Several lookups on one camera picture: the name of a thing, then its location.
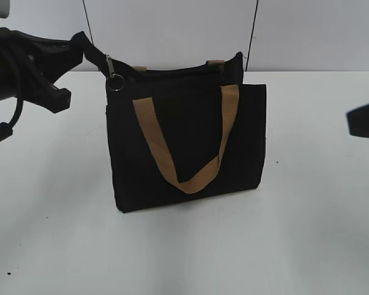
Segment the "shoulder strap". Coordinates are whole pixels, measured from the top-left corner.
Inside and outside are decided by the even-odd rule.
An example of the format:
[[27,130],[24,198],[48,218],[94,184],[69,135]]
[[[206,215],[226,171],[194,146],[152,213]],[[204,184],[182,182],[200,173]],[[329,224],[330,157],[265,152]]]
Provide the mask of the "shoulder strap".
[[[106,63],[106,55],[98,50],[87,38],[85,32],[80,32],[75,34],[71,38],[71,42],[80,47],[84,51],[85,58],[98,67],[100,72],[104,74],[105,77],[109,77],[109,69]],[[115,72],[127,77],[128,79],[139,80],[142,79],[141,75],[132,66],[127,65],[118,60],[113,60],[113,65],[115,67]]]

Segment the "white wall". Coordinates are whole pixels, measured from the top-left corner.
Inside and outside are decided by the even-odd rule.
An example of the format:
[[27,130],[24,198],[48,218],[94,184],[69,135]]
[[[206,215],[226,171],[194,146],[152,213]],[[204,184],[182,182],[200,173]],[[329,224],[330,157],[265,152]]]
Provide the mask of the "white wall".
[[229,59],[248,47],[255,0],[86,0],[96,45],[152,68]]
[[[164,69],[246,53],[256,0],[85,2],[102,51]],[[12,0],[0,26],[58,39],[87,33],[82,0]],[[369,0],[260,0],[250,70],[369,71]]]
[[369,71],[369,0],[260,0],[252,69]]
[[[11,0],[10,15],[0,26],[50,39],[71,39],[79,31],[87,32],[82,0]],[[77,69],[90,69],[84,64]]]

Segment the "black object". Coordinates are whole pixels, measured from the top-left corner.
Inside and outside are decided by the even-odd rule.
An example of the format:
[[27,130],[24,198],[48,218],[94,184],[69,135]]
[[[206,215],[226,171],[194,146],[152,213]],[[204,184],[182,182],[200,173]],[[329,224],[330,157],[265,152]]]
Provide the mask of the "black object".
[[347,121],[351,135],[369,138],[369,104],[347,113]]
[[23,102],[53,113],[69,108],[71,92],[54,86],[62,75],[82,63],[83,50],[71,41],[43,39],[0,28],[0,101],[17,97],[17,107],[8,124],[0,124],[0,141],[12,134]]
[[[106,76],[108,143],[119,210],[130,212],[259,185],[265,157],[266,86],[242,84],[241,53],[223,65],[141,73],[101,53],[83,33],[73,41]],[[178,186],[190,183],[209,163],[221,159],[222,134],[227,135],[227,120],[222,116],[228,113],[223,89],[236,93],[239,104],[220,170],[204,188],[185,192]],[[153,106],[154,112],[148,114],[157,119],[152,132],[148,132],[152,120],[138,108],[144,101]],[[168,152],[161,138],[153,139],[159,132]],[[171,156],[177,174],[173,180],[164,174],[158,153],[162,158]]]

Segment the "black fabric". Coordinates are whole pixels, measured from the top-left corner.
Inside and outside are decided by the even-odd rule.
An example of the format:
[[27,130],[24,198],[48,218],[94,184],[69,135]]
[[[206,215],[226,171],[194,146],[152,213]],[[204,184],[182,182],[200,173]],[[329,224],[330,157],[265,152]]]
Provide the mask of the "black fabric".
[[[108,76],[105,56],[78,34],[85,55]],[[243,85],[242,54],[220,66],[134,73],[113,61],[126,80],[119,92],[107,89],[106,120],[116,205],[122,212],[255,189],[265,158],[266,86]],[[218,176],[195,194],[185,194],[161,175],[135,114],[133,100],[152,97],[179,182],[193,177],[218,154],[221,87],[238,84],[238,112]]]
[[369,138],[369,104],[347,114],[350,134]]

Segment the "bag handle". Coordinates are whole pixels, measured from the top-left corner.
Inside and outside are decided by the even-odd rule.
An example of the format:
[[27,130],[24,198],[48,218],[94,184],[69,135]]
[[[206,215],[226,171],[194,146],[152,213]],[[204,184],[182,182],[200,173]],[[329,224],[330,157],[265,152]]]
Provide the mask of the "bag handle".
[[208,60],[207,64],[209,66],[213,66],[213,65],[223,65],[224,66],[225,61],[224,60]]
[[145,66],[133,66],[133,68],[137,71],[137,72],[146,72],[148,70],[147,67]]
[[237,114],[239,103],[238,85],[221,86],[221,99],[223,134],[221,136],[219,153],[189,181],[183,183],[179,183],[178,181],[177,171],[175,169],[171,153],[168,149],[167,143],[165,142],[164,135],[156,117],[153,99],[149,97],[140,100],[133,100],[138,122],[162,176],[166,181],[186,194],[194,194],[201,191],[216,178],[220,170],[227,140]]
[[[109,77],[106,55],[96,48],[87,38],[85,32],[79,32],[71,38],[71,43],[84,51],[85,58],[98,67],[105,77]],[[132,66],[121,61],[113,60],[115,70],[128,79],[140,80],[143,76]]]

